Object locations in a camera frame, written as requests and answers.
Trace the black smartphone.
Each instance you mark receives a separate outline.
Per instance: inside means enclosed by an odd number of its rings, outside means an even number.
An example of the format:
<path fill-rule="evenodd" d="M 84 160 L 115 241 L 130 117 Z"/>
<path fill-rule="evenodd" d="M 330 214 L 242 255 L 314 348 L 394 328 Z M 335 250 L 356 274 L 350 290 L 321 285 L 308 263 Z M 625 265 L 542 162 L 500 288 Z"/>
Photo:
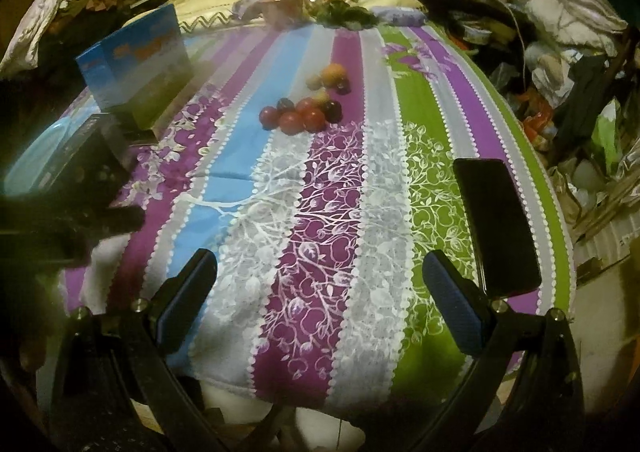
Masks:
<path fill-rule="evenodd" d="M 509 298 L 536 290 L 541 274 L 532 230 L 506 164 L 495 158 L 457 158 L 452 168 L 487 296 Z"/>

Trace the dark plastic-wrapped box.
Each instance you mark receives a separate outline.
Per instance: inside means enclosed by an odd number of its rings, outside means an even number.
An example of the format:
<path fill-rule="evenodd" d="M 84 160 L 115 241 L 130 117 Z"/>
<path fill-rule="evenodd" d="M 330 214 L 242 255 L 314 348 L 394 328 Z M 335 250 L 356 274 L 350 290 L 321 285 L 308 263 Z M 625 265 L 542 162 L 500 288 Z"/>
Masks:
<path fill-rule="evenodd" d="M 112 114 L 93 114 L 56 149 L 34 191 L 72 203 L 115 201 L 137 166 L 134 148 L 157 142 L 152 129 L 124 124 Z"/>

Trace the light blue plastic basket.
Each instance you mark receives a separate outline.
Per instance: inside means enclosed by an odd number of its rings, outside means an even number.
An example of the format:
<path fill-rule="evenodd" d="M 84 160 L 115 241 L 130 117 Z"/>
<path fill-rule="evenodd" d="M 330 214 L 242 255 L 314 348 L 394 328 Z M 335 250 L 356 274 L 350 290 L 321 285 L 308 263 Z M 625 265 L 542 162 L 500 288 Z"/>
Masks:
<path fill-rule="evenodd" d="M 35 192 L 60 188 L 63 172 L 70 171 L 70 182 L 88 186 L 104 177 L 95 160 L 82 161 L 96 153 L 96 142 L 101 139 L 100 130 L 107 116 L 94 114 L 73 129 L 68 117 L 49 126 L 13 164 L 3 180 L 2 192 L 9 198 L 17 198 Z"/>

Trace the blue cardboard box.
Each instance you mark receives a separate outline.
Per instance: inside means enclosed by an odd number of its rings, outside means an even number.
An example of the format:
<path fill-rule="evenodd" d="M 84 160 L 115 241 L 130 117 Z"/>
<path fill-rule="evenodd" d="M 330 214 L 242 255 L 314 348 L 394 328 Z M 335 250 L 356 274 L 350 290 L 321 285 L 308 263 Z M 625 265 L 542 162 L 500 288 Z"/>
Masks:
<path fill-rule="evenodd" d="M 137 16 L 76 58 L 99 109 L 129 130 L 150 130 L 193 77 L 175 7 Z"/>

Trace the striped floral bed sheet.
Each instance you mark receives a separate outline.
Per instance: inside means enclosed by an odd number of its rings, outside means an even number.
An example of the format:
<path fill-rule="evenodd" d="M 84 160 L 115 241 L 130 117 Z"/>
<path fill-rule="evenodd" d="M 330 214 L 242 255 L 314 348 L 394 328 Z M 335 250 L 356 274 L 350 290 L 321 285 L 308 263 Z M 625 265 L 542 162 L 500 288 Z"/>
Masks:
<path fill-rule="evenodd" d="M 572 246 L 546 171 L 506 102 L 443 32 L 257 26 L 191 37 L 205 68 L 194 96 L 120 192 L 144 208 L 137 233 L 102 242 L 66 271 L 67 305 L 95 312 L 152 296 L 200 248 L 218 278 L 174 368 L 240 396 L 332 414 L 390 398 L 444 400 L 465 357 L 422 281 L 441 250 L 478 278 L 456 158 L 509 168 L 541 286 L 512 308 L 569 309 Z M 315 106 L 306 79 L 339 63 L 343 119 L 316 134 L 265 130 L 281 98 Z"/>

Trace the dark red fruit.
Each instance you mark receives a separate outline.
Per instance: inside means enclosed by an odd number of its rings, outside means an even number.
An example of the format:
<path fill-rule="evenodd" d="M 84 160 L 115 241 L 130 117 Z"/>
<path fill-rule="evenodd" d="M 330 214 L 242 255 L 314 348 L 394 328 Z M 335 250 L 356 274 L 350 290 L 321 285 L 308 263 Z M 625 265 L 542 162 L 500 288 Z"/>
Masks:
<path fill-rule="evenodd" d="M 273 130 L 279 127 L 280 111 L 274 106 L 265 106 L 258 115 L 259 123 L 265 130 Z"/>

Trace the dark blue fruit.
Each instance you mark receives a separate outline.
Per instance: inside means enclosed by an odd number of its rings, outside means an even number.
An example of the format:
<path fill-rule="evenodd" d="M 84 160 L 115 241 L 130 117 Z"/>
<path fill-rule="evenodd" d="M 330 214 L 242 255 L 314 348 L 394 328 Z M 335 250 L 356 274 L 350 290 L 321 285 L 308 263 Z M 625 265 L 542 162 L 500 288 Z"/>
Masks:
<path fill-rule="evenodd" d="M 291 101 L 289 98 L 281 98 L 277 102 L 277 110 L 280 113 L 285 113 L 288 111 L 295 110 L 295 103 Z"/>

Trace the small beige fruit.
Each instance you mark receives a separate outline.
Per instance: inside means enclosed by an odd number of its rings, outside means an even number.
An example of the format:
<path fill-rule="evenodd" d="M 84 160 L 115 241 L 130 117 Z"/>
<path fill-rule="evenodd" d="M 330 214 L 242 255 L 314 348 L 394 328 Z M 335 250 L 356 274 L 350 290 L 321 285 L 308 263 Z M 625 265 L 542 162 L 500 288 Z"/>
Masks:
<path fill-rule="evenodd" d="M 317 74 L 309 76 L 306 79 L 306 86 L 309 90 L 320 89 L 323 86 L 321 77 Z"/>
<path fill-rule="evenodd" d="M 318 105 L 326 104 L 331 100 L 329 93 L 325 89 L 318 90 L 312 98 Z"/>

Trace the dark purple fruit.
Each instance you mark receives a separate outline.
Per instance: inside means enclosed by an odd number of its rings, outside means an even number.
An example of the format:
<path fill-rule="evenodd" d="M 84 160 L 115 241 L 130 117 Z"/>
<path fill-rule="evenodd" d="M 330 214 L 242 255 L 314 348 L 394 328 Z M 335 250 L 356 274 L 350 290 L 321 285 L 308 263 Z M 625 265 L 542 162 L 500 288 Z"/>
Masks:
<path fill-rule="evenodd" d="M 343 78 L 335 84 L 334 90 L 340 96 L 344 96 L 352 91 L 352 86 L 350 86 L 350 82 L 347 78 Z"/>

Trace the orange fruit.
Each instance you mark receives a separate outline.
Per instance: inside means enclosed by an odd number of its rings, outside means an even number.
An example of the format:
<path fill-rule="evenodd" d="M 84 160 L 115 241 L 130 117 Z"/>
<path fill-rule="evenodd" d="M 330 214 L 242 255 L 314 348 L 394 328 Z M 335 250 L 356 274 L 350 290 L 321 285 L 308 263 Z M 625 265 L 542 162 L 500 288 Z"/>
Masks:
<path fill-rule="evenodd" d="M 348 79 L 346 68 L 339 63 L 330 63 L 320 72 L 322 86 L 336 88 L 340 82 Z"/>

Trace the white pillow bundle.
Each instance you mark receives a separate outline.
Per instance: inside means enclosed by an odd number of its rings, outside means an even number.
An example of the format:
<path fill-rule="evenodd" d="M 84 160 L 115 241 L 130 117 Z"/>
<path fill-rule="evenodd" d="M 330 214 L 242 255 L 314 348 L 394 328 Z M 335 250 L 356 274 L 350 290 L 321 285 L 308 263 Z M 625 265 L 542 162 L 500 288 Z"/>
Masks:
<path fill-rule="evenodd" d="M 512 0 L 552 44 L 589 48 L 611 58 L 628 23 L 607 0 Z"/>

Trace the pink instant noodle cup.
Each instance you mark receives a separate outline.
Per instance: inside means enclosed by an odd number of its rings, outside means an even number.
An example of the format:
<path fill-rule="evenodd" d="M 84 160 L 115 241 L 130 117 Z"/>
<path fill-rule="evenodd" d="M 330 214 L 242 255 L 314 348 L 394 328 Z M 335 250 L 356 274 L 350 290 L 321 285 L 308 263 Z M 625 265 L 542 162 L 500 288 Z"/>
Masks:
<path fill-rule="evenodd" d="M 259 10 L 266 24 L 275 30 L 292 30 L 308 22 L 305 0 L 262 0 Z"/>

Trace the purple wrapped packet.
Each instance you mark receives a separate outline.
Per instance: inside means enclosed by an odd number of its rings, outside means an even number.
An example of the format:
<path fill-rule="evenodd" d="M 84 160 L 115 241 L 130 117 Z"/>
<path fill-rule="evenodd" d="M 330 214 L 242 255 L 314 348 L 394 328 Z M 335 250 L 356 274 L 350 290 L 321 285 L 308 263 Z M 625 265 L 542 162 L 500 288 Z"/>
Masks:
<path fill-rule="evenodd" d="M 407 7 L 372 7 L 370 12 L 375 16 L 381 24 L 400 26 L 400 27 L 418 27 L 427 22 L 426 14 L 415 8 Z"/>

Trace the cluttered side table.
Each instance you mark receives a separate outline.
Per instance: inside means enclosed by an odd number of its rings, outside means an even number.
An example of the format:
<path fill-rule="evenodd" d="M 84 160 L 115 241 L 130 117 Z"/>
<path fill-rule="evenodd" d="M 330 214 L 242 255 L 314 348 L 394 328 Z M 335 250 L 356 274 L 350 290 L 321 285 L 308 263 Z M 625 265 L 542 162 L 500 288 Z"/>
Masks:
<path fill-rule="evenodd" d="M 465 25 L 490 30 L 496 42 L 519 42 L 525 45 L 535 39 L 533 22 L 523 11 L 513 9 L 501 0 L 417 0 L 431 21 L 446 26 L 462 37 Z"/>

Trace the green leafy vegetables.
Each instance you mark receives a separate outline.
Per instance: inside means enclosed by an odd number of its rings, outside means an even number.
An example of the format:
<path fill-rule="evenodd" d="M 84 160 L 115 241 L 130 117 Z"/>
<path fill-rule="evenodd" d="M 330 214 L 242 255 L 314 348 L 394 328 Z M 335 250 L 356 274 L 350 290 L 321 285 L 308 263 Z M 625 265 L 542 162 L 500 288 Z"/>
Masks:
<path fill-rule="evenodd" d="M 378 20 L 368 9 L 349 0 L 305 0 L 305 10 L 309 19 L 329 28 L 356 32 L 378 25 Z"/>

